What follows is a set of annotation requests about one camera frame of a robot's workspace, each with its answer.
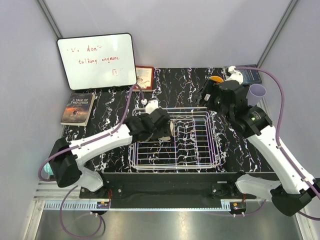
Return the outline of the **beige ceramic mug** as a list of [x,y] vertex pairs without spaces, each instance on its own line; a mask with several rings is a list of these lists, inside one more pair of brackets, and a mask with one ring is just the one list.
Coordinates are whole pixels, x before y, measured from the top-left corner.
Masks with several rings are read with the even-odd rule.
[[170,121],[170,123],[164,128],[162,137],[159,138],[160,141],[169,142],[171,141],[171,137],[174,135],[174,123]]

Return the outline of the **lilac plastic cup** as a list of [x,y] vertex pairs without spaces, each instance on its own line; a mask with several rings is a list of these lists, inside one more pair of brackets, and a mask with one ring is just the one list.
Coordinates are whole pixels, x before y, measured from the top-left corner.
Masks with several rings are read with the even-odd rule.
[[247,92],[246,99],[249,106],[255,106],[267,93],[261,84],[252,84]]

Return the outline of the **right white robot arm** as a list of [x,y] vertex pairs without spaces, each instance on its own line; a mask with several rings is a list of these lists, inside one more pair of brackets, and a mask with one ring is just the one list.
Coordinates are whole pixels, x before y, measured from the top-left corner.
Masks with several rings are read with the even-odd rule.
[[266,180],[239,172],[236,180],[227,185],[228,195],[235,199],[243,194],[263,198],[291,217],[316,196],[320,180],[306,171],[277,139],[276,128],[266,112],[249,105],[248,91],[249,87],[236,80],[218,83],[208,79],[199,91],[197,104],[224,115],[231,127],[258,149],[278,177]]

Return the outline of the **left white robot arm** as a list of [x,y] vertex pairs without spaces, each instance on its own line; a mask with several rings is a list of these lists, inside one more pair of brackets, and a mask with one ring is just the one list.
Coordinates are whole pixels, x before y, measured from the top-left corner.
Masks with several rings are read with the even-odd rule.
[[113,128],[84,139],[71,142],[58,139],[49,165],[59,188],[77,185],[88,189],[95,197],[103,198],[108,193],[108,186],[98,172],[85,166],[89,160],[119,147],[171,135],[168,112],[157,108],[151,113],[130,116]]

